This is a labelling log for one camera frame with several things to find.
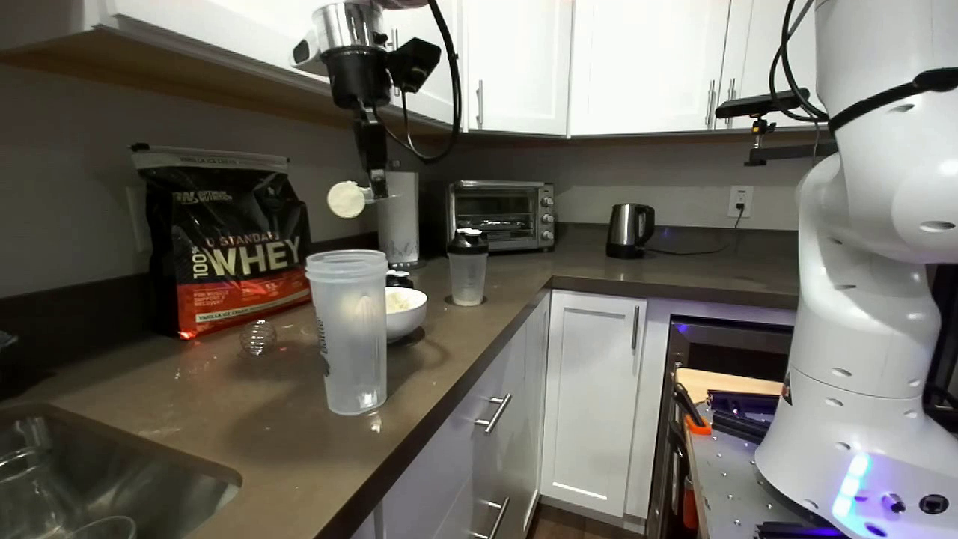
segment black kettle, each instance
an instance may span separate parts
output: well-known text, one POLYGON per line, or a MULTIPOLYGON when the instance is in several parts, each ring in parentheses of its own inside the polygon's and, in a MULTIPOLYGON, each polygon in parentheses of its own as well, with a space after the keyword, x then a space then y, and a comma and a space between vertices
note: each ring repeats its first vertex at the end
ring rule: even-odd
POLYGON ((644 205, 614 205, 609 220, 605 253, 612 259, 641 259, 644 244, 656 233, 656 211, 644 205))

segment kitchen counter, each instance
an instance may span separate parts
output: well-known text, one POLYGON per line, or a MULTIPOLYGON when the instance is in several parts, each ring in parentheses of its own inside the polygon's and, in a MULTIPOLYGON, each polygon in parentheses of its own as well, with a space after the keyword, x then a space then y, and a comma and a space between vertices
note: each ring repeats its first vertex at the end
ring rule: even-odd
POLYGON ((244 492, 195 537, 349 537, 545 289, 798 307, 793 233, 662 229, 653 248, 660 254, 614 260, 605 259, 605 229, 569 229, 555 253, 491 259, 480 310, 446 302, 446 260, 424 265, 413 280, 431 296, 425 326, 391 349, 391 401, 356 420, 323 411, 310 307, 269 319, 278 338, 265 358, 244 349, 250 326, 189 344, 156 335, 76 367, 12 404, 67 408, 238 471, 244 492))

